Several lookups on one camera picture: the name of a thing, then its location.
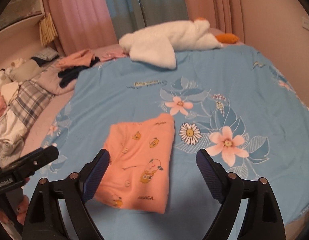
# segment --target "black cloth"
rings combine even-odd
[[[95,58],[95,60],[92,60],[90,63],[90,66],[76,66],[73,68],[67,68],[64,71],[60,71],[58,73],[58,77],[61,78],[59,86],[61,88],[65,88],[72,80],[77,79],[80,72],[82,70],[85,70],[87,68],[92,67],[94,64],[98,63],[100,59],[98,57]]]
[[[58,57],[59,57],[59,55],[56,55],[56,56],[55,56],[52,60],[50,60],[50,61],[44,60],[44,59],[39,58],[39,57],[31,57],[31,59],[33,59],[33,60],[38,64],[39,67],[42,67],[45,63],[51,62],[51,61],[55,60],[55,59],[58,58]]]

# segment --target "white daisy print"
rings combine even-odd
[[[202,135],[200,130],[195,123],[188,124],[183,123],[179,130],[181,140],[187,145],[196,145],[201,139]]]

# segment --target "blue gripper pad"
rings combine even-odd
[[[220,163],[215,163],[204,149],[197,152],[196,161],[212,197],[223,203],[229,187],[227,172]]]
[[[109,166],[109,162],[109,152],[101,149],[93,161],[87,163],[80,171],[79,189],[84,203],[95,195],[100,181]]]

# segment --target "yellow tassel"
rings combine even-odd
[[[50,13],[48,13],[48,15],[40,21],[39,30],[42,46],[46,46],[48,43],[54,41],[54,39],[58,37],[58,33],[56,32],[56,28],[53,24]]]

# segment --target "flower center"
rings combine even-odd
[[[224,141],[224,146],[231,147],[231,146],[232,146],[232,141],[230,141],[230,140],[225,140],[225,141]]]
[[[189,137],[192,137],[194,135],[194,131],[192,129],[188,129],[186,133],[187,133],[187,136]]]

